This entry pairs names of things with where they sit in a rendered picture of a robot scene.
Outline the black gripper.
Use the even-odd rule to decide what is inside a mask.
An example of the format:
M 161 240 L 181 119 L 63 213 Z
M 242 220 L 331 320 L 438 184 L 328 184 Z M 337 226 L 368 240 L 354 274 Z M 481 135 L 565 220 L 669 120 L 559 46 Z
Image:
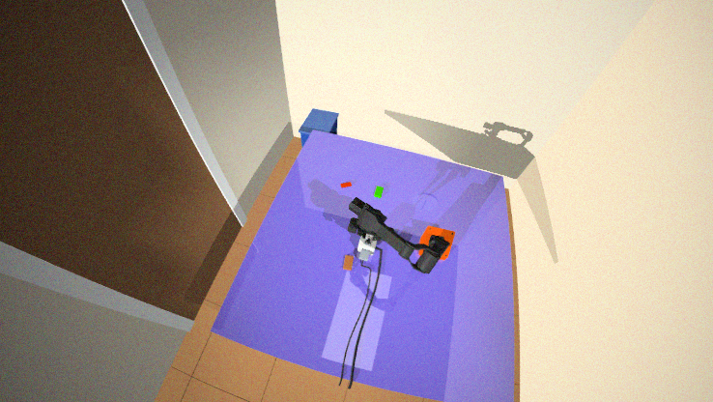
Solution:
M 358 228 L 358 229 L 357 229 L 357 228 Z M 360 227 L 359 227 L 358 224 L 357 224 L 357 219 L 354 218 L 354 217 L 352 217 L 351 220 L 350 220 L 350 223 L 349 223 L 349 226 L 348 226 L 348 232 L 354 233 L 354 234 L 357 232 L 357 234 L 358 234 L 359 236 L 361 236 L 363 239 L 365 239 L 366 234 L 368 234 L 368 235 L 374 236 L 372 241 L 381 241 L 381 240 L 382 240 L 382 239 L 381 239 L 377 234 L 375 234 L 374 232 L 366 231 L 366 230 L 360 229 Z

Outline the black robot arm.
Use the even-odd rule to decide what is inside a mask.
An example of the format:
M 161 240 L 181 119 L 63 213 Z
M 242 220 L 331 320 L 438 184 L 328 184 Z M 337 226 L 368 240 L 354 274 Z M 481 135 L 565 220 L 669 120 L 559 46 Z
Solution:
M 387 217 L 380 210 L 374 209 L 357 197 L 350 203 L 349 210 L 358 215 L 356 221 L 360 229 L 377 234 L 387 244 L 390 244 L 400 257 L 410 261 L 412 268 L 418 272 L 430 273 L 450 245 L 448 241 L 444 240 L 444 237 L 439 236 L 430 237 L 429 246 L 406 241 L 384 224 Z M 424 251 L 414 264 L 410 257 L 415 250 Z

